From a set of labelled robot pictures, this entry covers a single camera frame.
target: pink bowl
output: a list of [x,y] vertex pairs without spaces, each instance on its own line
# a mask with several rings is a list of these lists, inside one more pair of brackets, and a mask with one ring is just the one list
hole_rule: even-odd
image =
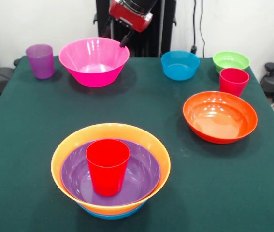
[[116,80],[129,58],[127,47],[108,38],[80,39],[66,45],[59,61],[82,85],[106,86]]

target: cup rim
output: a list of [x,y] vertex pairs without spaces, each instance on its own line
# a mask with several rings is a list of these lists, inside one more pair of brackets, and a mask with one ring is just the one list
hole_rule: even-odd
[[[238,71],[244,73],[244,74],[246,75],[247,79],[246,79],[245,81],[243,81],[243,82],[234,82],[234,81],[227,80],[226,78],[224,78],[224,77],[222,76],[222,72],[223,72],[224,70],[230,70],[230,69],[238,70]],[[228,81],[228,82],[232,83],[232,84],[245,84],[245,83],[247,83],[247,82],[249,81],[249,74],[248,74],[246,71],[244,71],[244,70],[242,70],[242,69],[237,69],[237,68],[226,68],[226,69],[222,69],[222,70],[220,71],[220,73],[219,73],[219,77],[222,78],[222,79],[225,80],[225,81]]]
[[[97,165],[97,164],[93,163],[92,161],[90,161],[89,158],[87,157],[87,150],[88,150],[94,143],[100,142],[100,141],[102,141],[102,140],[113,140],[113,141],[117,141],[117,142],[120,142],[121,144],[123,144],[123,145],[127,148],[127,150],[128,150],[127,158],[126,158],[123,162],[121,162],[120,164],[114,165],[114,166],[101,166],[101,165]],[[126,143],[124,143],[124,142],[122,142],[122,141],[119,141],[119,140],[117,140],[117,139],[99,139],[99,140],[93,141],[93,142],[86,148],[86,150],[85,150],[85,157],[86,157],[86,159],[87,159],[87,161],[88,161],[89,163],[95,165],[96,167],[100,167],[100,168],[115,168],[115,167],[121,166],[122,164],[124,164],[125,162],[127,162],[127,161],[129,160],[129,158],[130,158],[130,149],[129,149],[129,147],[127,146]]]
[[[30,50],[31,48],[35,47],[35,46],[44,46],[44,47],[49,48],[50,50],[49,50],[47,53],[45,53],[45,54],[43,54],[43,55],[41,55],[41,56],[31,56],[31,55],[29,54],[29,50]],[[46,57],[46,56],[52,54],[52,53],[53,53],[53,48],[52,48],[50,45],[48,45],[48,44],[35,44],[35,45],[32,45],[32,46],[28,47],[28,48],[25,50],[25,53],[26,53],[26,56],[27,56],[27,57],[30,57],[30,58],[41,58],[41,57]]]

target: purple cup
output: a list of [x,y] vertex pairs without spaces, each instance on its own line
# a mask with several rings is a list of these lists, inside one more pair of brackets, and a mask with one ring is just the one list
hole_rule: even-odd
[[54,74],[53,49],[46,44],[37,44],[26,49],[32,70],[38,79],[47,79]]

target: green bowl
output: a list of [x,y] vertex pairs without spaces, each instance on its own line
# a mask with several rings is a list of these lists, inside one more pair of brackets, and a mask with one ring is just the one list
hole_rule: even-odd
[[213,62],[218,73],[226,68],[245,70],[249,67],[249,59],[237,52],[219,52],[213,56]]

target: bowl rim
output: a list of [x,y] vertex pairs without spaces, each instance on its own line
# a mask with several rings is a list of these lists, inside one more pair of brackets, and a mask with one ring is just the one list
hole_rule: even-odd
[[160,58],[162,65],[166,66],[166,64],[165,64],[166,55],[167,55],[167,54],[170,54],[170,53],[174,53],[174,52],[182,52],[182,53],[186,53],[186,54],[191,54],[194,58],[196,58],[196,59],[198,60],[198,64],[197,64],[195,67],[190,68],[190,69],[195,69],[195,68],[199,67],[199,65],[200,65],[200,59],[199,59],[199,57],[196,56],[195,54],[191,53],[191,52],[183,51],[183,50],[175,50],[175,51],[166,52],[166,53],[165,53],[164,55],[162,55],[161,58]]
[[[165,154],[167,154],[167,165],[168,165],[168,170],[167,170],[167,175],[165,177],[165,179],[162,181],[161,185],[153,192],[151,192],[148,196],[142,198],[141,200],[139,201],[136,201],[136,202],[133,202],[133,203],[130,203],[130,204],[125,204],[125,205],[117,205],[117,206],[102,206],[102,205],[96,205],[96,204],[90,204],[90,203],[87,203],[87,202],[84,202],[84,201],[81,201],[75,197],[73,197],[72,195],[70,195],[68,193],[68,191],[65,189],[65,188],[62,188],[60,186],[60,184],[58,183],[58,181],[56,180],[55,178],[55,167],[54,167],[54,156],[56,153],[59,152],[60,150],[60,147],[65,143],[65,141],[67,141],[70,137],[72,137],[73,135],[75,135],[76,133],[79,133],[80,131],[83,131],[83,130],[87,130],[88,128],[91,128],[91,127],[101,127],[101,126],[104,126],[104,125],[118,125],[118,126],[125,126],[125,127],[128,127],[128,128],[132,128],[132,129],[135,129],[135,130],[138,130],[138,131],[142,131],[142,132],[145,132],[146,134],[148,134],[149,136],[152,136],[154,140],[156,140],[160,145],[161,147],[163,148]],[[156,138],[154,135],[152,135],[151,133],[147,132],[146,130],[143,130],[139,127],[135,127],[135,126],[132,126],[132,125],[128,125],[128,124],[123,124],[123,123],[101,123],[101,124],[95,124],[95,125],[91,125],[91,126],[88,126],[88,127],[84,127],[84,128],[81,128],[79,130],[76,130],[75,132],[73,132],[72,134],[70,134],[68,137],[66,137],[56,148],[56,150],[54,151],[53,153],[53,156],[52,156],[52,160],[51,160],[51,174],[52,174],[52,178],[55,182],[55,184],[57,185],[57,187],[66,195],[68,196],[69,198],[71,198],[72,200],[76,201],[77,203],[80,203],[82,206],[88,206],[88,207],[91,207],[91,208],[95,208],[95,209],[100,209],[100,210],[119,210],[119,209],[124,209],[126,207],[137,207],[139,206],[140,204],[142,204],[143,202],[145,202],[146,200],[150,199],[151,197],[153,197],[156,193],[158,193],[162,187],[165,185],[165,183],[167,182],[168,178],[169,178],[169,175],[170,175],[170,170],[171,170],[171,161],[170,161],[170,156],[169,156],[169,153],[167,151],[167,149],[165,148],[165,146],[162,144],[162,142]]]
[[[135,143],[135,142],[132,142],[132,141],[129,141],[129,140],[125,140],[125,139],[112,139],[112,140],[118,140],[118,141],[120,141],[120,142],[123,142],[123,141],[125,141],[125,142],[130,142],[130,143],[133,143],[133,144],[136,144],[136,145],[138,145],[138,146],[140,146],[140,147],[142,147],[144,150],[146,150],[148,153],[149,153],[149,156],[151,156],[153,159],[154,159],[154,161],[156,162],[156,164],[157,164],[157,166],[158,166],[158,170],[159,170],[159,177],[158,177],[158,180],[155,182],[155,185],[144,195],[144,196],[142,196],[141,198],[138,198],[138,199],[136,199],[135,201],[133,201],[133,202],[137,202],[137,201],[139,201],[139,200],[141,200],[141,199],[143,199],[144,197],[146,197],[146,196],[148,196],[148,195],[150,195],[152,192],[153,192],[153,190],[157,187],[157,185],[158,185],[158,183],[159,183],[159,179],[160,179],[160,174],[161,174],[161,168],[160,168],[160,166],[159,166],[159,162],[158,162],[158,160],[155,158],[155,156],[152,154],[152,152],[150,152],[147,148],[145,148],[145,147],[143,147],[143,146],[141,146],[141,145],[139,145],[139,144],[137,144],[137,143]],[[66,159],[64,160],[64,162],[63,162],[63,165],[62,165],[62,167],[61,167],[61,169],[60,169],[60,176],[62,177],[62,173],[63,173],[63,166],[64,166],[64,163],[66,162],[66,160],[68,159],[68,157],[71,155],[71,153],[66,157]],[[71,191],[69,191],[68,189],[67,189],[67,187],[66,187],[66,185],[65,185],[65,183],[64,183],[64,181],[62,180],[62,183],[63,183],[63,186],[65,187],[65,189],[67,190],[67,192],[70,194],[70,195],[72,195],[73,197],[75,197],[75,198],[77,198],[77,199],[79,199],[78,197],[76,197],[75,195],[73,195],[72,193],[71,193]]]
[[[96,39],[96,40],[112,40],[113,42],[116,42],[118,45],[120,45],[120,42],[117,41],[117,40],[114,40],[114,39],[111,39],[111,38],[104,38],[104,37],[89,37],[89,38],[82,38],[82,39],[78,39],[78,40],[74,40],[74,41],[71,41],[70,43],[66,44],[65,46],[63,46],[58,54],[58,59],[60,61],[60,63],[66,68],[66,69],[69,69],[69,70],[72,70],[74,72],[78,72],[78,73],[88,73],[88,74],[96,74],[96,73],[92,73],[92,72],[80,72],[76,69],[71,69],[71,68],[68,68],[67,65],[65,65],[61,59],[61,56],[62,56],[62,53],[63,53],[63,50],[68,47],[69,45],[75,43],[75,42],[78,42],[78,41],[87,41],[87,40],[93,40],[93,39]],[[123,47],[123,49],[125,49],[126,51],[126,57],[125,57],[125,62],[124,64],[121,64],[121,65],[118,65],[116,68],[113,68],[112,70],[108,70],[108,71],[104,71],[104,72],[99,72],[99,73],[108,73],[108,72],[112,72],[113,70],[115,69],[118,69],[120,67],[122,67],[123,65],[125,65],[125,63],[128,61],[129,57],[130,57],[130,51],[129,49],[127,48],[127,46]]]
[[249,60],[249,58],[248,58],[246,55],[243,55],[242,53],[240,53],[240,52],[235,52],[235,51],[220,51],[220,52],[215,53],[215,54],[213,55],[213,57],[212,57],[214,64],[216,64],[216,65],[219,66],[220,68],[223,68],[223,69],[224,69],[224,67],[222,67],[222,66],[220,66],[220,65],[217,64],[217,62],[215,61],[215,57],[216,57],[218,54],[220,54],[220,53],[226,53],[226,52],[235,53],[235,54],[241,55],[241,56],[243,56],[243,57],[245,57],[245,58],[247,59],[248,65],[245,66],[244,68],[242,68],[241,70],[247,69],[247,68],[251,65],[251,61]]
[[113,215],[108,215],[108,214],[97,214],[95,212],[92,212],[90,211],[89,209],[86,209],[84,206],[82,206],[81,204],[77,203],[78,206],[80,206],[83,210],[87,211],[89,214],[92,214],[93,216],[99,216],[99,217],[104,217],[104,218],[115,218],[115,217],[121,217],[121,216],[126,216],[126,215],[129,215],[129,214],[134,214],[135,212],[137,212],[144,204],[146,203],[143,202],[141,205],[139,205],[138,207],[130,210],[130,211],[127,211],[125,213],[122,213],[122,214],[113,214]]
[[186,107],[188,101],[189,101],[191,98],[193,98],[193,97],[195,97],[195,96],[197,96],[197,95],[200,95],[200,94],[204,94],[204,93],[220,93],[220,94],[223,94],[223,95],[227,95],[227,96],[234,97],[234,98],[238,99],[239,101],[244,102],[244,104],[246,104],[250,109],[253,110],[253,112],[254,112],[254,118],[256,119],[256,123],[255,123],[255,125],[253,126],[253,128],[252,128],[249,132],[245,133],[244,135],[238,136],[238,137],[232,138],[232,139],[236,139],[236,140],[243,139],[243,138],[247,137],[250,133],[252,133],[252,132],[255,130],[255,128],[256,128],[256,126],[257,126],[257,124],[258,124],[258,116],[257,116],[257,113],[256,113],[256,111],[254,110],[254,108],[253,108],[247,101],[243,100],[242,98],[239,98],[239,97],[237,97],[237,96],[235,96],[235,95],[233,95],[233,94],[229,94],[229,93],[225,93],[225,92],[220,92],[220,91],[203,91],[203,92],[199,92],[199,93],[196,93],[196,94],[190,96],[190,97],[185,101],[185,103],[184,103],[184,105],[183,105],[183,115],[184,115],[184,118],[185,118],[186,122],[189,124],[190,127],[194,128],[194,129],[195,129],[196,131],[198,131],[199,133],[204,134],[204,135],[206,135],[206,136],[208,136],[208,137],[210,137],[210,138],[220,139],[220,140],[222,140],[222,141],[229,141],[229,140],[231,139],[231,138],[223,139],[223,138],[218,138],[218,137],[214,137],[214,136],[205,134],[205,133],[203,133],[202,131],[200,131],[200,130],[198,130],[197,128],[195,128],[195,127],[189,122],[189,120],[188,120],[188,118],[187,118],[187,116],[186,116],[186,114],[185,114],[185,107]]

